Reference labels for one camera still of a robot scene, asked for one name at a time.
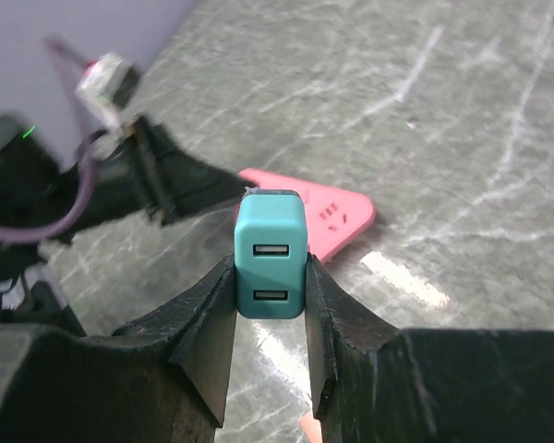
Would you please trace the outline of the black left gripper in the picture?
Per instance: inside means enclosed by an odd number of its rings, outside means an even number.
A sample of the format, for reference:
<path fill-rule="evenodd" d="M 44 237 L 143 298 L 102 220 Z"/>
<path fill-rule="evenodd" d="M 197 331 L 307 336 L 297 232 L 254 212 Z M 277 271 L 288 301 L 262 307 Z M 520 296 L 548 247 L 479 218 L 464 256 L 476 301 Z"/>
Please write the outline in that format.
<path fill-rule="evenodd" d="M 73 229 L 84 231 L 143 211 L 160 227 L 231 207 L 254 183 L 191 156 L 161 124 L 141 114 L 133 136 L 97 161 L 89 204 Z"/>

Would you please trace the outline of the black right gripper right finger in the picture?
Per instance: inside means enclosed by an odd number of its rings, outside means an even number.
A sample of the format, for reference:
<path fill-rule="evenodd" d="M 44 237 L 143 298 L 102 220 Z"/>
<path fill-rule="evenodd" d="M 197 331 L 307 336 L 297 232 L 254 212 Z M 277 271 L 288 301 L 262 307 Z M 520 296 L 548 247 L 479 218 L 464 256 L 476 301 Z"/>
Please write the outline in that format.
<path fill-rule="evenodd" d="M 554 330 L 398 329 L 316 257 L 305 323 L 326 442 L 554 442 Z"/>

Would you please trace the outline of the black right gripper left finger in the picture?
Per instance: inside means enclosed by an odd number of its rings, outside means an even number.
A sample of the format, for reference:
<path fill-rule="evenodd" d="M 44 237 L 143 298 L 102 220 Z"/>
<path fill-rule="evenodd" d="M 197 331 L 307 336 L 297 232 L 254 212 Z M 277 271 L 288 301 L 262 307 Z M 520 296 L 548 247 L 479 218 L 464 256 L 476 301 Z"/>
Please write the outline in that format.
<path fill-rule="evenodd" d="M 0 325 L 0 442 L 211 442 L 223 425 L 235 269 L 117 329 Z"/>

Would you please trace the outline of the teal USB charger plug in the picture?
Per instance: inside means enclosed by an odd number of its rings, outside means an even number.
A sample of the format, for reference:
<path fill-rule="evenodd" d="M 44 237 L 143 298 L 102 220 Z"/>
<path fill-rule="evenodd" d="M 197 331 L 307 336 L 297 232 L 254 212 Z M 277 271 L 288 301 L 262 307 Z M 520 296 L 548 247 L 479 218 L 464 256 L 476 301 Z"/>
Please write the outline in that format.
<path fill-rule="evenodd" d="M 308 231 L 293 190 L 247 191 L 235 223 L 235 298 L 250 319 L 293 319 L 305 307 Z"/>

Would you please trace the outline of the pink triangular power strip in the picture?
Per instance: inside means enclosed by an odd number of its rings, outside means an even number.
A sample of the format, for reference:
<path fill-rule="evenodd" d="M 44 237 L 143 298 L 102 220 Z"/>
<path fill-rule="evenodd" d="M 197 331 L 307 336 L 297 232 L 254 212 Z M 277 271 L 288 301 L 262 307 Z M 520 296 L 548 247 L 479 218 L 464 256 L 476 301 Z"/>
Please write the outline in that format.
<path fill-rule="evenodd" d="M 374 204 L 361 193 L 254 168 L 239 175 L 260 188 L 293 190 L 302 198 L 309 251 L 322 263 L 351 244 L 375 220 Z"/>

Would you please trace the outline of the pink USB charger plug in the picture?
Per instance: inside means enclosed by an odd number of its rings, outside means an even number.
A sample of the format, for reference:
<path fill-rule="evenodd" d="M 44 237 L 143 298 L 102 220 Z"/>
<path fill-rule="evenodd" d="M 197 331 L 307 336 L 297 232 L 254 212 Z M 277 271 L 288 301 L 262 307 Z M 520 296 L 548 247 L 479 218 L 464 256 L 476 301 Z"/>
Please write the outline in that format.
<path fill-rule="evenodd" d="M 312 412 L 308 412 L 301 417 L 300 425 L 310 443 L 322 443 L 320 422 L 314 418 Z"/>

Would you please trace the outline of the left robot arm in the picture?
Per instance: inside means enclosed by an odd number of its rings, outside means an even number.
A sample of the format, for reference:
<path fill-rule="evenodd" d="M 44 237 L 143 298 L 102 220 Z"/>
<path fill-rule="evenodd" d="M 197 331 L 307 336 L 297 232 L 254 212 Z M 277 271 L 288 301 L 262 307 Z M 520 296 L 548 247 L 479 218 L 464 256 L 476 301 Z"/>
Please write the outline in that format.
<path fill-rule="evenodd" d="M 55 240 L 144 211 L 163 227 L 238 203 L 252 182 L 181 150 L 141 115 L 114 151 L 96 162 L 88 206 Z M 40 228 L 63 218 L 79 190 L 79 168 L 62 172 L 15 114 L 0 115 L 0 225 Z M 52 277 L 39 242 L 0 242 L 0 323 L 42 323 L 85 331 Z"/>

